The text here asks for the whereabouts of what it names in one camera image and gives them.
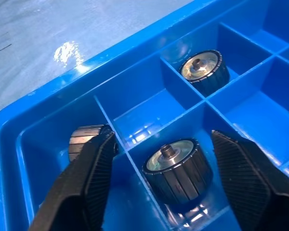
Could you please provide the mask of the blue plastic compartment tray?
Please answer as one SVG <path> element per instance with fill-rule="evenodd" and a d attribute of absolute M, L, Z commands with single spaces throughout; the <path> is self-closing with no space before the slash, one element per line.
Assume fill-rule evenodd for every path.
<path fill-rule="evenodd" d="M 0 112 L 0 231 L 27 231 L 68 166 L 80 126 L 108 124 L 119 154 L 103 231 L 242 231 L 224 192 L 211 132 L 256 143 L 289 177 L 289 0 L 191 3 Z M 219 51 L 227 85 L 203 96 L 182 64 Z M 194 138 L 213 171 L 181 207 L 154 194 L 142 166 L 160 144 Z"/>

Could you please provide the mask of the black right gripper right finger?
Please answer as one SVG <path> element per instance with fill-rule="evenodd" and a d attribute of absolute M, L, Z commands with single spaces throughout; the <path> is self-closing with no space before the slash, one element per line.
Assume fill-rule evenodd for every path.
<path fill-rule="evenodd" d="M 253 141 L 211 132 L 219 174 L 242 231 L 289 231 L 289 177 Z"/>

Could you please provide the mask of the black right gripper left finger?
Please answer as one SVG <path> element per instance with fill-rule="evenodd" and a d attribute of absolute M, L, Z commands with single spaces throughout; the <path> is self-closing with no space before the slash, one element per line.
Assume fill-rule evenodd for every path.
<path fill-rule="evenodd" d="M 55 180 L 28 231 L 103 231 L 117 153 L 115 132 L 105 124 Z"/>

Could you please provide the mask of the ribbed metal roller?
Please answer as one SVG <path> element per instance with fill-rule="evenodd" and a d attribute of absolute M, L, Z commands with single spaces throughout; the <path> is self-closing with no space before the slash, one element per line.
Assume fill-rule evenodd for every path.
<path fill-rule="evenodd" d="M 217 50 L 202 51 L 190 57 L 182 64 L 180 74 L 205 97 L 230 81 L 223 56 Z"/>
<path fill-rule="evenodd" d="M 161 146 L 145 161 L 142 172 L 157 198 L 167 205 L 195 200 L 213 179 L 204 152 L 193 138 Z"/>
<path fill-rule="evenodd" d="M 69 161 L 72 162 L 81 152 L 83 145 L 99 135 L 104 125 L 83 126 L 75 130 L 69 139 Z"/>

